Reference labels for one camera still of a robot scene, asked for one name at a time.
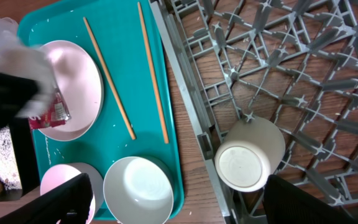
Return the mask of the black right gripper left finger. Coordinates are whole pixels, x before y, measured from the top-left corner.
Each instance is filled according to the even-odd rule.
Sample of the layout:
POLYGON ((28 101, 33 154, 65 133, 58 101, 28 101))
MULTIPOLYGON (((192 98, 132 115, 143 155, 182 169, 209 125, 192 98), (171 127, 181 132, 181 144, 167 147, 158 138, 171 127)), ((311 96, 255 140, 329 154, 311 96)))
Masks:
POLYGON ((23 207, 0 218, 0 224, 85 224, 93 199, 88 174, 81 173, 23 207))

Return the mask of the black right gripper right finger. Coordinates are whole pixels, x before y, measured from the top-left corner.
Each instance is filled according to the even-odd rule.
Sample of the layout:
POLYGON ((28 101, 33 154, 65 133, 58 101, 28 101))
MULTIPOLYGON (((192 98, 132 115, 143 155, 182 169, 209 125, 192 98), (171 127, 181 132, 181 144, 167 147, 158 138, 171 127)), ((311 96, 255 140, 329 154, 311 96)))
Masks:
POLYGON ((356 220, 295 187, 270 175, 263 205, 269 224, 355 224, 356 220))

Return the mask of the pink bowl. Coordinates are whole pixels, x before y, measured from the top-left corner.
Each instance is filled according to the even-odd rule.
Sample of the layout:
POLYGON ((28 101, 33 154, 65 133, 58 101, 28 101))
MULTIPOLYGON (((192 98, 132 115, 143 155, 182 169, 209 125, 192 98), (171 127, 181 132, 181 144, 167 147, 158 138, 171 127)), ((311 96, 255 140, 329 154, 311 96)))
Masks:
POLYGON ((47 192, 81 173, 86 173, 89 175, 93 190, 93 198, 89 206, 89 215, 86 221, 86 224, 89 224, 104 202, 103 178, 93 166, 83 162, 57 164, 52 166, 42 177, 40 183, 40 194, 46 194, 47 192))

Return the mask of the cream plastic cup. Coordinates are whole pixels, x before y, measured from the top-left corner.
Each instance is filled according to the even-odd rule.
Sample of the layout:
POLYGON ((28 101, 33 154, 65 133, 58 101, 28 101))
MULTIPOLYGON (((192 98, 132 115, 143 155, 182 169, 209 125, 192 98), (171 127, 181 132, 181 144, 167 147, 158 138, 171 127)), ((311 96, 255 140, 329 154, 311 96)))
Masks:
POLYGON ((240 192, 261 189, 285 154, 285 140, 271 121, 237 121, 219 146, 214 165, 220 179, 240 192))

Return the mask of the red snack wrapper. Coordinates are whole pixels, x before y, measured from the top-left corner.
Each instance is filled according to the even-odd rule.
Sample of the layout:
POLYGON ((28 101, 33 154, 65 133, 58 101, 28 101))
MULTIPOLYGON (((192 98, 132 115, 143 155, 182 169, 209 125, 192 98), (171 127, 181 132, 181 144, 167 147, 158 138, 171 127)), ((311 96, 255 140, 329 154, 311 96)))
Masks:
POLYGON ((42 116, 29 118, 30 129, 43 129, 61 126, 71 119, 70 112, 59 88, 55 89, 55 98, 50 108, 42 116))

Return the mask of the white tissue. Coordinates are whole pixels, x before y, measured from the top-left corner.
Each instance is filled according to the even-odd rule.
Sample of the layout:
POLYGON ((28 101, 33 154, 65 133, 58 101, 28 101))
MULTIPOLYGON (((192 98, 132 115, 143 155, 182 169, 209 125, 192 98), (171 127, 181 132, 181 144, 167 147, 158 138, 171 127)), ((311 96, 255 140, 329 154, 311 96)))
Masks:
POLYGON ((40 49, 22 44, 1 46, 0 72, 12 77, 33 80, 39 89, 19 110, 19 118, 41 116, 48 111, 57 83, 53 68, 40 49))

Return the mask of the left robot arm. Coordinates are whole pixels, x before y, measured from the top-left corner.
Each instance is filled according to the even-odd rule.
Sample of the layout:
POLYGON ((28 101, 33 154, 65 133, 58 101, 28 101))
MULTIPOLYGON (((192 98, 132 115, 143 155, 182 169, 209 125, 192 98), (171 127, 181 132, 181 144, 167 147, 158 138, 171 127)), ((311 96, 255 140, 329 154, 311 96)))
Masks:
POLYGON ((0 129, 15 119, 38 90, 34 80, 0 73, 0 129))

